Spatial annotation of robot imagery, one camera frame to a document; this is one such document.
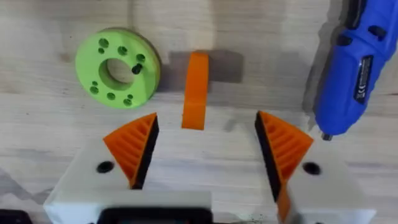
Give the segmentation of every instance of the green ring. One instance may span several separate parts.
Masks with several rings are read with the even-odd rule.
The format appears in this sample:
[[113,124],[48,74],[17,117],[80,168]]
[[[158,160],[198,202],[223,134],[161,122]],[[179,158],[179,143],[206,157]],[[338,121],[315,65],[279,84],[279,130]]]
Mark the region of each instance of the green ring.
[[[133,83],[121,83],[111,77],[106,61],[112,58],[123,61],[129,68],[142,64]],[[75,65],[83,88],[113,108],[143,105],[155,93],[160,79],[160,60],[154,49],[142,37],[123,29],[107,29],[90,36],[79,47]],[[128,95],[133,98],[126,101]]]

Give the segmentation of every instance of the black screw hole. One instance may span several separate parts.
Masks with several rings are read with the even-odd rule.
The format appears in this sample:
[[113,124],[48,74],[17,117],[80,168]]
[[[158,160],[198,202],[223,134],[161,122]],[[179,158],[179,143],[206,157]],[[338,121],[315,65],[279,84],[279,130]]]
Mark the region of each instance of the black screw hole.
[[119,53],[119,55],[122,55],[122,56],[127,55],[127,48],[125,48],[123,46],[118,47],[118,53]]
[[137,61],[145,62],[145,56],[143,54],[137,54]]
[[91,92],[92,94],[97,94],[99,91],[98,91],[98,88],[97,88],[97,87],[92,86],[92,87],[90,87],[90,92]]
[[140,63],[138,63],[136,66],[134,66],[134,67],[131,69],[131,72],[132,72],[133,74],[135,74],[135,75],[138,75],[138,74],[141,72],[141,70],[142,70],[142,65],[141,65]]
[[108,93],[108,94],[106,95],[106,97],[107,97],[109,100],[114,100],[114,99],[115,99],[115,95],[114,95],[113,93]]
[[108,42],[108,40],[106,40],[105,38],[101,38],[101,39],[98,41],[98,43],[99,43],[99,45],[100,45],[101,47],[103,47],[103,48],[109,47],[109,42]]
[[100,174],[105,174],[111,170],[113,170],[114,163],[111,161],[104,161],[97,166],[97,172]]
[[126,106],[131,106],[131,100],[130,99],[124,99],[123,100],[124,105]]
[[306,171],[306,173],[310,175],[320,175],[322,170],[321,167],[314,163],[314,162],[306,162],[303,164],[303,169]]

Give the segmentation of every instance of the wood grain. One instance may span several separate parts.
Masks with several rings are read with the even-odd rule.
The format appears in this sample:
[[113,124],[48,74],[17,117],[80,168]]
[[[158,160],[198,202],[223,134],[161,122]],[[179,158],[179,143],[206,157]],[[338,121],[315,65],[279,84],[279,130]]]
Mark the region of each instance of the wood grain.
[[[210,190],[216,221],[276,223],[255,114],[310,130],[342,8],[341,0],[1,0],[0,207],[48,223],[40,203],[75,153],[157,111],[161,134],[145,189]],[[138,110],[107,108],[76,79],[79,43],[108,27],[141,33],[164,64],[158,93]],[[213,59],[205,132],[180,129],[196,49]],[[349,165],[377,224],[398,219],[397,62],[383,70],[366,115],[325,145]],[[316,127],[310,133],[319,138]]]

